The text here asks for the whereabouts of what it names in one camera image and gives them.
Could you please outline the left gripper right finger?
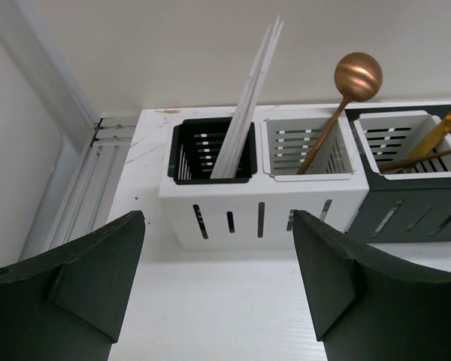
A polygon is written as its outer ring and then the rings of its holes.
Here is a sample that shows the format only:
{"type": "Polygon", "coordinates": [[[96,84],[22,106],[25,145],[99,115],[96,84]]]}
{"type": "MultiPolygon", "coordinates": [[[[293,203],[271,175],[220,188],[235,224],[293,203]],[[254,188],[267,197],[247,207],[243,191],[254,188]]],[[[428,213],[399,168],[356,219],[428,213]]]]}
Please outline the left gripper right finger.
{"type": "Polygon", "coordinates": [[[295,252],[316,339],[329,360],[451,360],[451,272],[293,215],[295,252]]]}

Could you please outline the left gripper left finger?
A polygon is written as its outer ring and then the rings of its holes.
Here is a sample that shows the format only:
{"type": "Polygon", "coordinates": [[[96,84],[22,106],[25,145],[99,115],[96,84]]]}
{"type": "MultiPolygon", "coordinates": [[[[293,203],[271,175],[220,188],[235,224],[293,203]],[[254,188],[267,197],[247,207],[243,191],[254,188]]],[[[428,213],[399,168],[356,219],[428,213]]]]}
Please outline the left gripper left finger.
{"type": "Polygon", "coordinates": [[[118,342],[145,236],[130,211],[0,268],[0,360],[106,360],[118,342]]]}

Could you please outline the gold knife dark handle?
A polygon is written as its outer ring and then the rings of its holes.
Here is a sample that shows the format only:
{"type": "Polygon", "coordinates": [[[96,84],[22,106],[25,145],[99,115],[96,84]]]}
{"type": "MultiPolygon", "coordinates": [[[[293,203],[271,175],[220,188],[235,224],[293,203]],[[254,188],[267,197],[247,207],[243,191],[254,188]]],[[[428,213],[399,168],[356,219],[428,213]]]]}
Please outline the gold knife dark handle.
{"type": "Polygon", "coordinates": [[[426,156],[451,132],[451,111],[408,154],[408,159],[426,156]]]}

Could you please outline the copper spoon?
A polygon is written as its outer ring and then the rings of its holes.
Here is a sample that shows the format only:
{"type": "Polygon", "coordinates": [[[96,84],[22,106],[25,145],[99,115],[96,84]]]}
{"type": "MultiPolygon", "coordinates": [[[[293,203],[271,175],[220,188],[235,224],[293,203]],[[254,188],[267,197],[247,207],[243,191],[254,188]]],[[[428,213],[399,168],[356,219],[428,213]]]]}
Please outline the copper spoon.
{"type": "Polygon", "coordinates": [[[382,82],[383,72],[379,62],[367,53],[350,53],[339,61],[334,70],[334,84],[342,95],[341,103],[329,118],[296,174],[307,172],[345,107],[353,102],[372,99],[379,92],[382,82]]]}

